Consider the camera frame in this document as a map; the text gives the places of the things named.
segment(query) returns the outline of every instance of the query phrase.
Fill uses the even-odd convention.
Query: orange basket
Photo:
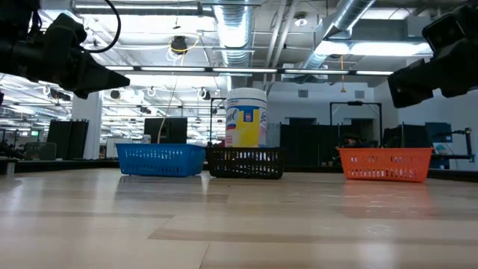
[[[425,182],[433,148],[339,149],[348,179]]]

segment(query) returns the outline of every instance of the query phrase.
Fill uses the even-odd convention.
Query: pillar
[[[103,92],[90,93],[88,99],[73,97],[72,120],[88,120],[88,132],[84,144],[84,159],[99,158],[99,140],[102,134]]]

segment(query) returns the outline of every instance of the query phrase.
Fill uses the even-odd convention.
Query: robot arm
[[[419,60],[388,77],[396,108],[416,105],[440,88],[450,98],[478,86],[478,1],[469,1],[422,31],[433,57]]]
[[[82,24],[62,13],[43,33],[39,9],[40,0],[0,1],[0,72],[52,82],[83,99],[129,86],[128,78],[99,65],[81,47],[87,38]]]

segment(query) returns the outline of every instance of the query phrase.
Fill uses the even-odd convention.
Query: black basket
[[[284,154],[280,148],[208,148],[211,176],[243,179],[280,179]]]

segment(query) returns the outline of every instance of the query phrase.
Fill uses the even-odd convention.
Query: blue basket
[[[202,172],[205,150],[187,144],[118,143],[121,173],[140,176],[194,176]]]

